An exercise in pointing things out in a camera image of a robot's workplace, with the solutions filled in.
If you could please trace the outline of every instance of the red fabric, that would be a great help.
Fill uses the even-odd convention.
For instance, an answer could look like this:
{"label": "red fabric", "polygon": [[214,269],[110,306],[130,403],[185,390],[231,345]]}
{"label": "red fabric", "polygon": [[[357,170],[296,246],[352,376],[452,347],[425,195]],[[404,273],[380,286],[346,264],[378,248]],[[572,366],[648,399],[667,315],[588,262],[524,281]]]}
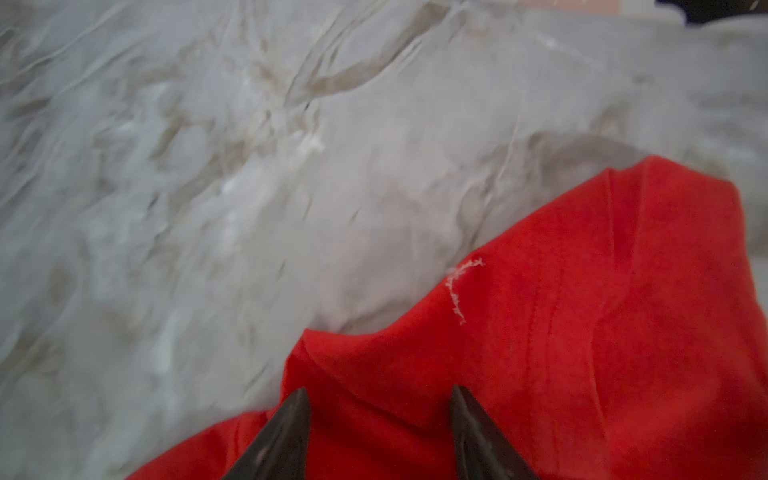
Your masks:
{"label": "red fabric", "polygon": [[[307,330],[282,385],[310,394],[307,478],[456,478],[456,383],[544,479],[768,478],[768,336],[743,225],[732,184],[651,157],[478,249],[388,329]],[[132,478],[219,478],[269,413]]]}

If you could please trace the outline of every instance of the seam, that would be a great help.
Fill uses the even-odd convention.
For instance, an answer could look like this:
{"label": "seam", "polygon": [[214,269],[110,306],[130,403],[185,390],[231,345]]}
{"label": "seam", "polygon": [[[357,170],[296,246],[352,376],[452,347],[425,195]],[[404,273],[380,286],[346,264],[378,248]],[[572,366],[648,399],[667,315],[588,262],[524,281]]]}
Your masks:
{"label": "seam", "polygon": [[[229,452],[227,452],[227,460],[226,460],[226,467],[227,471],[229,471],[234,465],[237,463],[237,459],[239,459],[241,456],[243,456],[243,453],[245,453],[247,446],[243,448],[243,443],[240,441],[240,424],[242,423],[242,419],[237,419],[237,423],[235,423],[235,458],[230,458]],[[256,435],[253,437],[254,439],[259,436],[261,433],[261,429],[259,429],[258,432],[256,432]]]}
{"label": "seam", "polygon": [[[624,301],[629,296],[629,292],[631,291],[631,284],[632,284],[632,277],[634,275],[635,271],[635,263],[637,261],[637,245],[640,243],[640,232],[642,230],[643,224],[644,224],[644,217],[645,217],[645,210],[646,210],[646,199],[647,199],[647,176],[648,176],[648,165],[649,161],[645,160],[641,163],[641,182],[640,182],[640,198],[637,202],[637,221],[635,224],[635,231],[634,231],[634,240],[632,242],[632,258],[630,258],[629,262],[629,270],[627,271],[627,286],[624,288],[624,295],[622,295],[620,298],[617,298],[610,306],[608,305],[608,295],[606,294],[603,297],[603,301],[600,305],[600,314],[598,315],[598,320],[594,323],[592,326],[592,329],[590,331],[590,338],[589,338],[589,351],[590,354],[588,356],[588,368],[589,368],[589,379],[590,379],[590,389],[591,394],[593,396],[595,407],[598,410],[598,417],[600,420],[600,424],[603,428],[603,432],[605,435],[605,438],[607,440],[608,437],[608,428],[607,428],[607,420],[605,419],[605,412],[603,411],[603,406],[601,404],[600,395],[598,393],[598,382],[597,382],[597,376],[595,374],[594,370],[594,331],[597,329],[597,326],[600,322],[604,320],[604,318],[608,315],[610,315],[612,312],[614,312],[618,307],[624,303]],[[608,200],[610,202],[609,204],[609,212],[610,212],[610,222],[611,222],[611,249],[612,249],[612,257],[613,257],[613,277],[615,278],[620,273],[617,271],[617,265],[616,265],[616,251],[615,251],[615,231],[614,231],[614,210],[613,210],[613,188],[610,177],[608,178],[608,182],[606,185],[607,188],[607,195]],[[610,452],[608,460],[609,469],[610,469]]]}
{"label": "seam", "polygon": [[536,245],[533,249],[537,254],[538,264],[538,279],[536,282],[536,290],[534,291],[533,299],[533,312],[531,319],[528,321],[528,339],[525,341],[525,382],[528,384],[528,438],[531,442],[531,467],[535,468],[536,465],[536,444],[533,436],[533,388],[531,387],[531,339],[533,337],[533,324],[538,318],[538,299],[541,293],[541,251]]}
{"label": "seam", "polygon": [[[562,298],[563,293],[563,276],[565,274],[565,262],[564,262],[564,255],[563,255],[563,245],[562,245],[562,218],[558,215],[558,231],[557,235],[560,237],[558,239],[557,245],[557,259],[558,262],[560,262],[560,271],[558,273],[558,279],[557,279],[557,289],[555,290],[555,297],[554,302],[552,303],[552,310],[549,315],[549,327],[547,330],[547,356],[546,356],[546,366],[545,366],[545,373],[547,376],[547,390],[550,392],[550,395],[554,396],[554,391],[552,389],[552,378],[550,376],[550,365],[551,365],[551,353],[550,353],[550,345],[551,345],[551,338],[552,338],[552,326],[554,324],[554,316],[557,315],[557,313],[560,311],[560,299]],[[552,450],[554,453],[554,467],[556,472],[560,472],[560,451],[558,449],[558,434],[557,434],[557,428],[554,426],[552,427]]]}
{"label": "seam", "polygon": [[405,426],[408,429],[413,430],[414,432],[419,432],[421,434],[428,434],[433,435],[434,431],[431,429],[425,429],[422,427],[419,427],[418,425],[414,425],[413,423],[409,422],[408,420],[396,415],[393,412],[390,412],[387,409],[384,409],[383,407],[373,405],[371,402],[368,402],[367,400],[361,399],[357,394],[355,394],[352,390],[347,388],[340,380],[338,380],[336,377],[330,374],[326,369],[324,369],[315,359],[312,357],[312,353],[310,353],[310,349],[306,348],[306,344],[304,343],[304,338],[300,339],[301,348],[306,353],[306,357],[312,362],[312,366],[317,371],[321,372],[331,383],[333,383],[336,387],[341,389],[342,391],[346,392],[350,397],[355,399],[357,402],[362,403],[363,405],[377,411],[381,415],[384,415],[385,417],[389,417],[399,423],[400,425]]}

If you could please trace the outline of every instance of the dark object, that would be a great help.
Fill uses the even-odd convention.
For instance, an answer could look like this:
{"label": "dark object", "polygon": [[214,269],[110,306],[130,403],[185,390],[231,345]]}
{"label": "dark object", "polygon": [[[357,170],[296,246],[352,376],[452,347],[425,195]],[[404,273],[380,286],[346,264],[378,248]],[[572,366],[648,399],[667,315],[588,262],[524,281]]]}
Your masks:
{"label": "dark object", "polygon": [[310,396],[291,393],[221,480],[304,480]]}
{"label": "dark object", "polygon": [[[451,427],[460,480],[538,480],[466,387],[453,387]],[[298,389],[222,480],[304,480],[309,440],[310,398]]]}
{"label": "dark object", "polygon": [[466,387],[453,387],[451,427],[461,480],[538,480]]}
{"label": "dark object", "polygon": [[686,22],[702,25],[736,15],[768,13],[768,0],[656,0],[657,4],[677,5]]}

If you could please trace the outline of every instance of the red towel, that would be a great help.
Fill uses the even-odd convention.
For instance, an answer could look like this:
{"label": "red towel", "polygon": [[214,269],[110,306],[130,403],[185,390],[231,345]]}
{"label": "red towel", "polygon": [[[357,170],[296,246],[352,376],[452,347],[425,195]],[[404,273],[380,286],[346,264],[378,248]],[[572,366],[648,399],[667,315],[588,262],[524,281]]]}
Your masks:
{"label": "red towel", "polygon": [[[307,330],[307,478],[456,478],[469,387],[543,479],[768,478],[768,335],[730,183],[658,157],[607,170],[466,258],[372,335]],[[246,413],[133,480],[218,479]]]}

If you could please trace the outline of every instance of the red cloth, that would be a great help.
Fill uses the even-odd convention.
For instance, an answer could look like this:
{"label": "red cloth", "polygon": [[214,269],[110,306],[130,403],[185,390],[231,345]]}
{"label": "red cloth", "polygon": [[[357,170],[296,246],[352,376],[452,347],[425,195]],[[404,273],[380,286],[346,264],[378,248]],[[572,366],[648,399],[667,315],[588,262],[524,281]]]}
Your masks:
{"label": "red cloth", "polygon": [[[456,383],[544,479],[768,478],[768,336],[736,189],[658,157],[607,170],[388,329],[307,330],[282,385],[310,394],[307,478],[456,478]],[[271,412],[131,478],[219,478]]]}

